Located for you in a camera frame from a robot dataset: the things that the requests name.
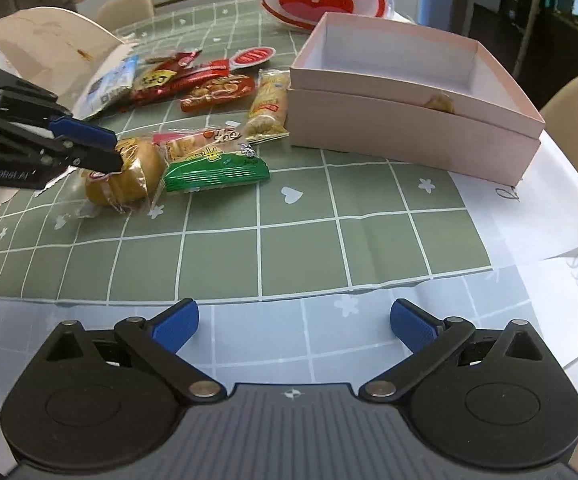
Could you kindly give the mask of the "blue white snack packet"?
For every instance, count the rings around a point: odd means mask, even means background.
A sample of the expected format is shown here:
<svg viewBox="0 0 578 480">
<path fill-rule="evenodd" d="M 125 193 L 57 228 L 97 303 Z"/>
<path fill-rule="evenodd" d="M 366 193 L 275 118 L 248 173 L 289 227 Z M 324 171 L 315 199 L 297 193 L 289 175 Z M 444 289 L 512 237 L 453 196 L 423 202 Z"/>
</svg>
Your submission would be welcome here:
<svg viewBox="0 0 578 480">
<path fill-rule="evenodd" d="M 138 55 L 131 55 L 91 81 L 74 105 L 73 116 L 77 119 L 88 119 L 125 99 L 132 91 L 138 61 Z"/>
</svg>

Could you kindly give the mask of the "bread bun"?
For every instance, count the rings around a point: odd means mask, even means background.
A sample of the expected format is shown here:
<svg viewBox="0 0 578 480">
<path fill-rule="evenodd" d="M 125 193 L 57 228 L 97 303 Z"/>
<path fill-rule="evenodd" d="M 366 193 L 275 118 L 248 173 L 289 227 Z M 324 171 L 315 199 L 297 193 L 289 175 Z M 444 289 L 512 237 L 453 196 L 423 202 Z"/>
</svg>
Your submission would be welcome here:
<svg viewBox="0 0 578 480">
<path fill-rule="evenodd" d="M 147 211 L 161 193 L 167 163 L 151 138 L 122 139 L 115 149 L 122 156 L 120 171 L 80 172 L 77 189 L 83 191 L 85 197 L 68 206 L 66 211 L 72 218 L 94 218 L 109 211 L 118 214 Z"/>
</svg>

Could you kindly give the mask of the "red yellow snack packet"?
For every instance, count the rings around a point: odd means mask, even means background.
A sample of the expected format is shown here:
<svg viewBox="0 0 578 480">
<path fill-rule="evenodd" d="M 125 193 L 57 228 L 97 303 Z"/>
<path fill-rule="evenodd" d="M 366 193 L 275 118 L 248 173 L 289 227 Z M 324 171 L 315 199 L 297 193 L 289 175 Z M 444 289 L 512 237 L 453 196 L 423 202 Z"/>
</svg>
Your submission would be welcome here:
<svg viewBox="0 0 578 480">
<path fill-rule="evenodd" d="M 121 98 L 120 104 L 124 107 L 139 106 L 168 96 L 168 87 L 202 53 L 201 49 L 179 51 L 159 58 L 152 56 L 144 61 L 144 66 L 138 70 L 127 96 Z"/>
</svg>

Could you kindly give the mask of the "pink orange snack packet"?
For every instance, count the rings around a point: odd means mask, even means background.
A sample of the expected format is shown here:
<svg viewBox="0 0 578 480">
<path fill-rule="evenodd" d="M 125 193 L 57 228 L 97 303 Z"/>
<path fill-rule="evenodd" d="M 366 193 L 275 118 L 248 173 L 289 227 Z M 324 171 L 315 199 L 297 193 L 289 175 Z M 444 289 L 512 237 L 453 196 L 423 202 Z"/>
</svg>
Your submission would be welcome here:
<svg viewBox="0 0 578 480">
<path fill-rule="evenodd" d="M 202 151 L 207 146 L 230 141 L 238 141 L 241 134 L 234 128 L 206 127 L 160 132 L 153 135 L 153 143 L 164 153 L 169 162 L 184 160 Z"/>
</svg>

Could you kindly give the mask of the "green snack packet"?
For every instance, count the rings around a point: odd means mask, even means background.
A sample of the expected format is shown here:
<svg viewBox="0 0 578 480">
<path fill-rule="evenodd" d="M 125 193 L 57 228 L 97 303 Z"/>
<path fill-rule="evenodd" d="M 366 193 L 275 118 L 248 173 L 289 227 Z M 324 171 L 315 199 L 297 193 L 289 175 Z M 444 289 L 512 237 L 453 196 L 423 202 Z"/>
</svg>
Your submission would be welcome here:
<svg viewBox="0 0 578 480">
<path fill-rule="evenodd" d="M 219 153 L 171 162 L 164 174 L 167 192 L 200 192 L 267 181 L 266 162 L 255 155 Z"/>
</svg>

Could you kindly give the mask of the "red nut snack packet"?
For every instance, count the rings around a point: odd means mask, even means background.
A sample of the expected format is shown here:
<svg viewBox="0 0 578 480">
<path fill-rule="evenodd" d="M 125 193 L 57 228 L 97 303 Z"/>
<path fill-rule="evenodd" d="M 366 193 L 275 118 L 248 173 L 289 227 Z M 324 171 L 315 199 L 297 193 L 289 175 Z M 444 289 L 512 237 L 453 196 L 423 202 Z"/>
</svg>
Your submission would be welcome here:
<svg viewBox="0 0 578 480">
<path fill-rule="evenodd" d="M 216 77 L 194 87 L 180 100 L 180 109 L 184 113 L 197 113 L 199 110 L 245 98 L 255 89 L 256 81 L 248 75 Z"/>
</svg>

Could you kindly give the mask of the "red long snack packet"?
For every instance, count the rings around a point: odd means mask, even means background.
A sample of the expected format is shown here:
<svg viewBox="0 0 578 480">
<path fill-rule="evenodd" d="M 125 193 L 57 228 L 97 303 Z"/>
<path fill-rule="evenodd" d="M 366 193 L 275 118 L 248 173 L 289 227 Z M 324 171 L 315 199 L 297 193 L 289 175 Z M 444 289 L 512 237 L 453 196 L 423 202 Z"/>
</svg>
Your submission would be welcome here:
<svg viewBox="0 0 578 480">
<path fill-rule="evenodd" d="M 193 89 L 205 81 L 230 74 L 230 63 L 226 58 L 202 63 L 198 66 L 185 68 L 174 76 L 167 84 L 167 90 L 178 93 Z"/>
</svg>

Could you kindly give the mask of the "red white round packet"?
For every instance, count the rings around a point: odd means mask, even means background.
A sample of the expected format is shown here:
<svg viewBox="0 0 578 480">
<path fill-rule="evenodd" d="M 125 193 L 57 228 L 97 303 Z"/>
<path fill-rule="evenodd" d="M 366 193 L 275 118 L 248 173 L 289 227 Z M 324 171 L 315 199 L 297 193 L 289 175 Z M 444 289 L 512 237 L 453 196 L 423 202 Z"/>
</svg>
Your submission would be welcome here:
<svg viewBox="0 0 578 480">
<path fill-rule="evenodd" d="M 276 55 L 273 47 L 250 47 L 236 52 L 229 59 L 231 70 L 247 70 L 270 61 Z"/>
</svg>

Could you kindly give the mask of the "yellow noodle snack packet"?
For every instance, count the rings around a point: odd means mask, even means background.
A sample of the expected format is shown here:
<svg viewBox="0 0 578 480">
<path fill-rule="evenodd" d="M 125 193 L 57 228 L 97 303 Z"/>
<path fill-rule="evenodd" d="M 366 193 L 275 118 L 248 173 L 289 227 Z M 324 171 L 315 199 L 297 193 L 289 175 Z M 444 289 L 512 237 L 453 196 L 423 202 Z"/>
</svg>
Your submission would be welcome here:
<svg viewBox="0 0 578 480">
<path fill-rule="evenodd" d="M 255 98 L 241 135 L 249 144 L 261 144 L 289 135 L 286 120 L 289 111 L 288 70 L 261 70 Z"/>
</svg>

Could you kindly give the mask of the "white paper bag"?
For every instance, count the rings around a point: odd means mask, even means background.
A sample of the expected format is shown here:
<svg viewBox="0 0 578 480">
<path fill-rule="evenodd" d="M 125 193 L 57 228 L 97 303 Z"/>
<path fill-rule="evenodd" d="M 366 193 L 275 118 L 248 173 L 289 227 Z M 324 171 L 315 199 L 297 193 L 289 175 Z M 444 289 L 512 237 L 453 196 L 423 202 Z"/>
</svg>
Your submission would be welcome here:
<svg viewBox="0 0 578 480">
<path fill-rule="evenodd" d="M 132 45 L 89 18 L 53 6 L 0 18 L 0 68 L 54 92 L 78 119 L 94 83 L 119 66 Z"/>
</svg>

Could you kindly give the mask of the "green grid tablecloth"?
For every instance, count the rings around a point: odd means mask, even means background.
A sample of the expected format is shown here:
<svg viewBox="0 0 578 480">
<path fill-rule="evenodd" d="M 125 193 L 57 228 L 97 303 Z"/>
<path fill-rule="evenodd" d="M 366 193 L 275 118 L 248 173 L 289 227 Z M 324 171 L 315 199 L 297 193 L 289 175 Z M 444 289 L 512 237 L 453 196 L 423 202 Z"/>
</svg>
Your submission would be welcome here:
<svg viewBox="0 0 578 480">
<path fill-rule="evenodd" d="M 263 183 L 88 205 L 73 172 L 0 205 L 0 297 L 85 304 L 330 294 L 480 272 L 490 257 L 445 171 L 359 154 L 257 153 Z"/>
</svg>

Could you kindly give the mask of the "pink cardboard box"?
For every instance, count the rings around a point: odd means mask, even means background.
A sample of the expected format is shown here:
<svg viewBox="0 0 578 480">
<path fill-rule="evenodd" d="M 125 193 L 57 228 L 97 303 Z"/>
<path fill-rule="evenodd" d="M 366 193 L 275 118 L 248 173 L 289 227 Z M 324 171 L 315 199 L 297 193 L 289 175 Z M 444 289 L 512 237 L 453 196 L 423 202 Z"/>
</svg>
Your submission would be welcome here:
<svg viewBox="0 0 578 480">
<path fill-rule="evenodd" d="M 326 14 L 290 68 L 290 139 L 517 185 L 545 122 L 479 41 Z"/>
</svg>

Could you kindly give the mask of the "black cabinet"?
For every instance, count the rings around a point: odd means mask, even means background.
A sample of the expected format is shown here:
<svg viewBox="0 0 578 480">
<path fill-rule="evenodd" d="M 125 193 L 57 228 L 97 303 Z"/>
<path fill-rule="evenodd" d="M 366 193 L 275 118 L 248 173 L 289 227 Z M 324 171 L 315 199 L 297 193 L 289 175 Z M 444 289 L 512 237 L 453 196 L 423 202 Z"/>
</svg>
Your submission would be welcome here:
<svg viewBox="0 0 578 480">
<path fill-rule="evenodd" d="M 469 37 L 478 40 L 541 108 L 578 77 L 578 0 L 476 4 Z"/>
</svg>

